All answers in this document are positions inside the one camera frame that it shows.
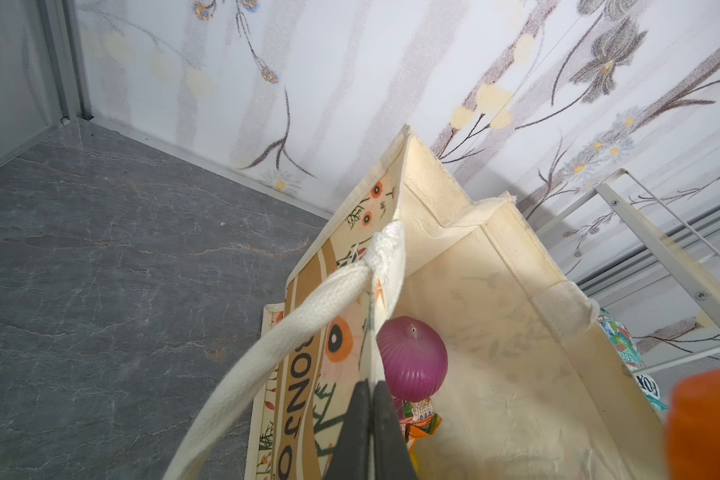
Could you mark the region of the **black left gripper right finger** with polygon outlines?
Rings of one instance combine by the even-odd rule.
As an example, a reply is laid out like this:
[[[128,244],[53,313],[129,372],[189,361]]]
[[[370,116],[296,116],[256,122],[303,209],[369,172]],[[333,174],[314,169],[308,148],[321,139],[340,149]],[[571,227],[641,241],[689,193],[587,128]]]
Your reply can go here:
[[[373,390],[371,416],[371,478],[376,480],[417,480],[413,463],[400,430],[396,407],[386,382]]]

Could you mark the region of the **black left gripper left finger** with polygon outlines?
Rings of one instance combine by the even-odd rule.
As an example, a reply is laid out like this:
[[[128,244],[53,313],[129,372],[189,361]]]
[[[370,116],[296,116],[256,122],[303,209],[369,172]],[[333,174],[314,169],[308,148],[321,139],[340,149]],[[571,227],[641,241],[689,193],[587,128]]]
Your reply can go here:
[[[367,381],[353,390],[325,480],[366,480],[369,472],[371,389]]]

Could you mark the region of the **orange pink snack bag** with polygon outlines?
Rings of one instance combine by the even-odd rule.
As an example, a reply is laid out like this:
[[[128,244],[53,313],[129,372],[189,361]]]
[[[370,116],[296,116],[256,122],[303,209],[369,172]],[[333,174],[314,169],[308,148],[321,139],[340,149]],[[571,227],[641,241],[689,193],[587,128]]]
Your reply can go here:
[[[426,398],[417,402],[394,398],[399,426],[410,455],[414,455],[420,439],[434,435],[442,424],[442,417],[433,408],[432,400]]]

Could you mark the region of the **purple onion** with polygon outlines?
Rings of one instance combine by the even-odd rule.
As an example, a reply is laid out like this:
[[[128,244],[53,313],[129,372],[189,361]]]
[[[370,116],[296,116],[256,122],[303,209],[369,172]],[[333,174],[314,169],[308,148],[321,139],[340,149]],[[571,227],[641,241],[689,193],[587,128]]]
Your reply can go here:
[[[396,317],[382,325],[376,341],[393,397],[419,402],[441,388],[448,373],[448,352],[430,325],[409,316]]]

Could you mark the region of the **cream canvas grocery bag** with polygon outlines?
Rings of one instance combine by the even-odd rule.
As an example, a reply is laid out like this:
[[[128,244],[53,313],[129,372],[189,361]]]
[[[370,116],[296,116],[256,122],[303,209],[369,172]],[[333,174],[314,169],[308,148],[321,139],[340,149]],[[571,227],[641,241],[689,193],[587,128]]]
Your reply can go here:
[[[194,479],[242,416],[249,479],[355,469],[359,382],[384,378],[376,337],[409,316],[443,339],[435,432],[413,442],[423,479],[663,479],[663,428],[568,281],[503,194],[475,202],[409,127],[290,274],[261,339],[206,401],[166,477]]]

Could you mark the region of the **round orange tomato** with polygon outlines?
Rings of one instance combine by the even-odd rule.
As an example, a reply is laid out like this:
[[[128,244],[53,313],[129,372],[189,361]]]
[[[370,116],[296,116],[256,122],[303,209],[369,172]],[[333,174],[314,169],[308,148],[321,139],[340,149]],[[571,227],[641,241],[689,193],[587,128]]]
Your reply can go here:
[[[671,479],[720,479],[720,370],[676,385],[665,443]]]

